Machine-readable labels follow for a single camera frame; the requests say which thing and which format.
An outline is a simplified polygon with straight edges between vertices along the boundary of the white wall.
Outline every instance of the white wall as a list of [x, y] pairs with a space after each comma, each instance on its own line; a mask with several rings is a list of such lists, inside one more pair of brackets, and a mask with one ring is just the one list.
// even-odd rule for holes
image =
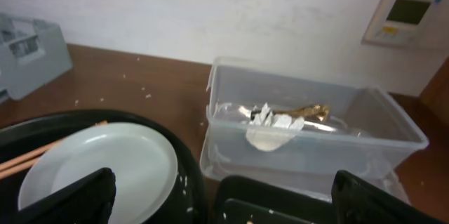
[[[231, 55], [312, 79], [418, 95], [445, 51], [361, 45], [379, 0], [0, 0], [60, 23], [66, 40], [167, 58]], [[449, 40], [449, 0], [434, 22]]]

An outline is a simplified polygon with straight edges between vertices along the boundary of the thermostat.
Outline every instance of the thermostat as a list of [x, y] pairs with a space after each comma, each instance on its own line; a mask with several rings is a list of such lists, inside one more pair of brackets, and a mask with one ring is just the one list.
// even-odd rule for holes
[[417, 43], [442, 0], [381, 0], [365, 41], [410, 46]]

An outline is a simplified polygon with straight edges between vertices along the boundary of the round black tray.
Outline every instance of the round black tray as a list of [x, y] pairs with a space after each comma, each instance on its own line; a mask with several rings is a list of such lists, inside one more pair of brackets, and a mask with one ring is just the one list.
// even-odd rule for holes
[[[50, 114], [0, 129], [0, 163], [59, 140], [100, 121], [130, 122], [164, 135], [178, 158], [178, 177], [161, 208], [145, 223], [207, 223], [203, 178], [190, 150], [168, 129], [144, 117], [114, 110], [80, 110]], [[17, 197], [27, 170], [0, 180], [0, 216], [17, 212]]]

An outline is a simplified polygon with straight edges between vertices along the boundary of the transparent plastic bin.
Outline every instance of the transparent plastic bin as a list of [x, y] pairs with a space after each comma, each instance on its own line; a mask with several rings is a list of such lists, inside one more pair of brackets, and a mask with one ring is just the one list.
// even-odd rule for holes
[[[335, 175], [344, 169], [362, 178], [384, 178], [405, 158], [429, 142], [403, 109], [378, 88], [354, 88], [288, 76], [273, 67], [233, 58], [218, 58], [209, 79], [208, 151], [222, 164], [269, 169], [294, 176]], [[314, 104], [330, 106], [330, 118], [350, 130], [344, 133], [275, 129], [248, 125], [243, 111], [268, 103], [282, 110]], [[291, 140], [264, 152], [246, 140], [255, 129], [273, 140]], [[373, 167], [373, 160], [386, 165]]]
[[[228, 162], [220, 156], [214, 147], [209, 145], [209, 133], [206, 134], [200, 167], [203, 175], [214, 180], [222, 180], [230, 175], [240, 175], [271, 185], [291, 190], [326, 202], [332, 201], [331, 190], [335, 174], [319, 175], [316, 173], [285, 172], [276, 169], [241, 166]], [[388, 192], [403, 202], [410, 204], [408, 196], [399, 182], [398, 176], [385, 162], [372, 160], [373, 172], [389, 170], [383, 178], [364, 178], [367, 182]]]

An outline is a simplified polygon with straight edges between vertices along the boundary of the chopstick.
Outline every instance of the chopstick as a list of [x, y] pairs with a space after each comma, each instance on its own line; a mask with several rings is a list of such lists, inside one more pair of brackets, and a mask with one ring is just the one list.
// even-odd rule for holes
[[[105, 125], [105, 124], [107, 124], [107, 121], [101, 121], [100, 123], [97, 123], [94, 126], [101, 126], [101, 125]], [[37, 157], [37, 156], [49, 151], [52, 147], [55, 147], [56, 145], [61, 143], [62, 140], [64, 140], [64, 138], [54, 141], [52, 143], [49, 143], [47, 145], [44, 145], [42, 147], [39, 147], [39, 148], [32, 150], [26, 154], [23, 154], [19, 157], [16, 157], [14, 159], [11, 159], [7, 162], [0, 164], [0, 180], [3, 178], [9, 177], [13, 174], [16, 174], [17, 172], [20, 172], [20, 171], [30, 168], [35, 163], [37, 163], [37, 161], [39, 160], [40, 157]]]

